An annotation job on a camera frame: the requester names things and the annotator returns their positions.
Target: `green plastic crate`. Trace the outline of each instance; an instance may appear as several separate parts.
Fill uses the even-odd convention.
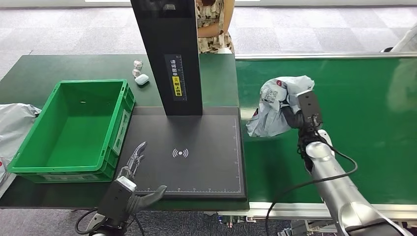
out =
[[[35,183],[112,181],[134,103],[126,80],[59,82],[8,171]]]

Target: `black scanning platform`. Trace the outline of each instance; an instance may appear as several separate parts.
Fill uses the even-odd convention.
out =
[[[119,163],[126,163],[141,142],[148,143],[136,171],[137,195],[164,184],[164,198],[246,200],[239,108],[203,112],[166,116],[162,107],[134,108]]]

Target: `white wall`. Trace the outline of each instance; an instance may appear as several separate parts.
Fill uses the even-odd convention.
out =
[[[131,6],[130,0],[0,0],[0,7]],[[417,0],[236,0],[237,6],[417,5]]]

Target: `white plastic bag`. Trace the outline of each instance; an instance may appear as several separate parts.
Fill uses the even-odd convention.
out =
[[[281,107],[291,106],[296,113],[300,109],[296,94],[313,87],[314,81],[305,75],[268,80],[261,87],[259,107],[246,124],[249,136],[272,137],[290,130]]]
[[[5,169],[40,112],[40,109],[22,103],[0,105],[0,197],[15,177]]]

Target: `floral dress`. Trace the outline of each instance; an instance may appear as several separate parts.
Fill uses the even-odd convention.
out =
[[[235,53],[229,32],[221,30],[224,24],[224,0],[216,0],[211,6],[200,6],[196,3],[196,17],[198,28],[219,23],[219,36],[198,38],[200,53],[217,53],[221,48],[229,48]]]

